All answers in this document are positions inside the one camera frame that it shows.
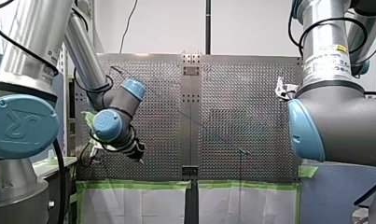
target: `pegboard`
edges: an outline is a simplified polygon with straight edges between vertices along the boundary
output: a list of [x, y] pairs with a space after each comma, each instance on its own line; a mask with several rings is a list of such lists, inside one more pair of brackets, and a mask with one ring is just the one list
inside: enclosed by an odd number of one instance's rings
[[[112, 55], [100, 56], [103, 69], [120, 88], [127, 77], [146, 85], [144, 102], [139, 106], [132, 125], [146, 144], [144, 164], [132, 162], [122, 153], [105, 153], [104, 162], [79, 169], [79, 179], [181, 179], [181, 122], [180, 122], [180, 55]], [[115, 66], [122, 73], [111, 69]], [[88, 126], [81, 111], [90, 110], [84, 92], [76, 87], [77, 146], [90, 139]]]
[[279, 76], [300, 83], [298, 58], [202, 56], [200, 179], [294, 182], [299, 159], [289, 140]]
[[[285, 83], [299, 83], [299, 59], [196, 57], [192, 63], [179, 54], [100, 55], [114, 88], [126, 77], [147, 87], [132, 123], [147, 152], [144, 164], [105, 153], [102, 163], [80, 168], [79, 179], [180, 180], [183, 165], [197, 165], [200, 179], [297, 181], [299, 160], [290, 147], [287, 104], [278, 101], [274, 89], [279, 76]], [[89, 135], [78, 114], [90, 107], [78, 88], [76, 109], [77, 146], [82, 149]]]

